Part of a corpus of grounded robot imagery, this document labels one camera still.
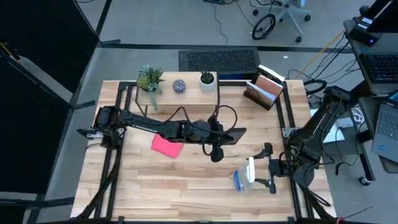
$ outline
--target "laptop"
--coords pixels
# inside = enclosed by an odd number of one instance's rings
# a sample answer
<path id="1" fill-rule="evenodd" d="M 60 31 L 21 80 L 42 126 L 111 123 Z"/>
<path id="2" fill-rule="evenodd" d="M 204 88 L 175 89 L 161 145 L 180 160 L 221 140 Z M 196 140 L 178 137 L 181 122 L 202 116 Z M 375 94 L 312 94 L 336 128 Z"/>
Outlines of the laptop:
<path id="1" fill-rule="evenodd" d="M 398 90 L 380 104 L 372 152 L 398 162 Z"/>

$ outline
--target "wooden table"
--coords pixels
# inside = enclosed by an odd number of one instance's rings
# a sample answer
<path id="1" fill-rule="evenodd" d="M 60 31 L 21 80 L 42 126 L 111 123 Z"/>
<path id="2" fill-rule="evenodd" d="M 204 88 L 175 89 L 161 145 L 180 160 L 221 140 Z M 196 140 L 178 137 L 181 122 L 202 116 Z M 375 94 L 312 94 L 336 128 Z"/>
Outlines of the wooden table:
<path id="1" fill-rule="evenodd" d="M 119 82 L 105 81 L 98 100 L 99 107 L 114 105 Z M 301 80 L 287 81 L 295 124 L 302 127 L 310 118 L 307 97 Z M 186 144 L 176 159 L 171 159 L 150 146 L 154 134 L 128 128 L 124 140 L 118 189 L 113 208 L 113 220 L 212 220 L 212 221 L 286 221 L 294 217 L 294 206 L 288 178 L 276 179 L 277 193 L 272 195 L 263 185 L 239 194 L 233 187 L 231 174 L 246 163 L 245 158 L 260 152 L 265 142 L 274 147 L 274 157 L 283 151 L 282 137 L 276 106 L 270 111 L 243 96 L 244 86 L 221 86 L 221 105 L 232 106 L 238 114 L 237 128 L 248 130 L 237 145 L 224 146 L 224 159 L 210 161 L 201 146 Z M 281 96 L 284 119 L 289 125 L 285 103 Z M 177 106 L 159 106 L 155 112 L 148 107 L 148 117 L 165 120 Z M 186 106 L 192 121 L 207 119 L 214 106 Z M 139 114 L 135 103 L 130 111 Z M 174 119 L 185 119 L 178 113 Z M 233 124 L 234 115 L 221 108 L 218 116 L 224 128 Z M 77 216 L 88 205 L 100 184 L 105 149 L 93 146 L 86 152 L 71 217 Z M 268 178 L 266 160 L 256 161 L 256 177 Z M 335 215 L 333 200 L 324 169 L 315 170 L 310 188 L 332 204 L 326 208 Z M 105 214 L 108 194 L 105 195 L 102 216 Z M 305 204 L 300 194 L 300 205 L 305 216 Z"/>

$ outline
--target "pink block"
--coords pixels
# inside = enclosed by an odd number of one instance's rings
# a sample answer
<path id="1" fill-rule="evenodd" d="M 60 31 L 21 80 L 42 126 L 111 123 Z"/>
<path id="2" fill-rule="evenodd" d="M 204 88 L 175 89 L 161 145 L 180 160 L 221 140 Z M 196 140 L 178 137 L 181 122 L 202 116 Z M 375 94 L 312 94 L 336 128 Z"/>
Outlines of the pink block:
<path id="1" fill-rule="evenodd" d="M 163 139 L 160 135 L 156 134 L 152 142 L 151 149 L 175 159 L 180 154 L 183 146 L 183 143 L 169 142 L 168 140 Z"/>

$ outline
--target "blue patterned ball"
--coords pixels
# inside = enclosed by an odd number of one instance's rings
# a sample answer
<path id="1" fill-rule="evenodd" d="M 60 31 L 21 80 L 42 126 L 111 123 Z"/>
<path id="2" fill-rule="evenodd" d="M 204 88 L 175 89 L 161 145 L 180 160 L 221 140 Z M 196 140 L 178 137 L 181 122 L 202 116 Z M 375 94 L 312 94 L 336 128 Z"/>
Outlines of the blue patterned ball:
<path id="1" fill-rule="evenodd" d="M 185 91 L 185 82 L 183 80 L 175 80 L 173 82 L 173 89 L 177 93 L 182 93 Z"/>

